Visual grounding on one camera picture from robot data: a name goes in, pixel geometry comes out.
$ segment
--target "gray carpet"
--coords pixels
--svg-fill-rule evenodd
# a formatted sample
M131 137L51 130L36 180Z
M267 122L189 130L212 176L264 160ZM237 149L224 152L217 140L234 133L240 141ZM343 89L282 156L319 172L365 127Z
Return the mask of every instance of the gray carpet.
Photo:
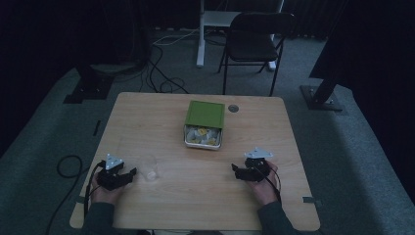
M223 42L221 37L210 36L209 39ZM158 67L169 77L180 77L189 93L220 94L222 73L218 74L216 70L222 47L207 44L205 66L198 69L197 45L195 39L185 38L161 46L163 54ZM317 200L321 231L334 235L415 234L414 205L351 92L336 87L335 95L345 109L340 113L311 111L302 98L300 85L315 86L321 82L308 78L308 75L323 47L324 42L313 39L288 40L274 91L274 96L282 97L286 103L309 185ZM152 61L155 62L159 55L160 51L154 49ZM123 67L98 65L95 68L111 72ZM272 72L255 72L256 68L231 68L227 94L266 96ZM62 178L57 173L58 161L63 156L78 155L83 168L87 168L117 94L154 92L140 73L119 75L107 100L63 104L78 79L76 70L70 70L56 83L1 158L0 234L45 234L53 212L75 180ZM163 78L154 72L153 81L159 85ZM98 120L101 125L96 131ZM68 160L62 163L61 171L76 174L78 168L77 161ZM56 214L50 234L79 232L69 226L69 218L85 176L80 177ZM134 231L120 232L134 234ZM176 234L174 231L156 233Z

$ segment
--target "green box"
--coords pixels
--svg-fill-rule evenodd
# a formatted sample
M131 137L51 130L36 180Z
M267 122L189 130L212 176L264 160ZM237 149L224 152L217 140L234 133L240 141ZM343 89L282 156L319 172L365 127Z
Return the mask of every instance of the green box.
M192 100L184 126L186 146L217 150L221 146L225 105Z

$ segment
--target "green lid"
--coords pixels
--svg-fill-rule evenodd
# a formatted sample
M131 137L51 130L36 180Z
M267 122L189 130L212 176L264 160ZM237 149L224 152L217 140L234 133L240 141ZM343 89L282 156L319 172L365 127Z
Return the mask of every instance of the green lid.
M224 104L190 101L186 124L223 128L224 115Z

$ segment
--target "person's right hand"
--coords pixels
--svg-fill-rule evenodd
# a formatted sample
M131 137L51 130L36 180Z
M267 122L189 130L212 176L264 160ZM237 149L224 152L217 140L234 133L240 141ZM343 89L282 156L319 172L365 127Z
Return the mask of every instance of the person's right hand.
M275 164L272 164L269 161L266 161L269 166L273 169L269 172L268 179L277 186L277 180L275 179L275 172L278 167ZM266 179L262 179L260 182L245 181L253 190L256 199L263 206L278 201L277 196L275 195L274 189L271 184Z

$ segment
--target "black chair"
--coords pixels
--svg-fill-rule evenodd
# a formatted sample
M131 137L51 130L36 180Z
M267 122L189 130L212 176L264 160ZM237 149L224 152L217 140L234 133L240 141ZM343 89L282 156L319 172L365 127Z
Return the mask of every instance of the black chair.
M274 92L275 81L280 67L284 40L294 30L296 18L288 13L241 13L232 21L223 50L218 72L225 66L223 91L226 90L228 66L261 66L262 72L268 62L275 61L276 68L269 96ZM278 38L276 45L271 37ZM242 64L229 64L229 58Z

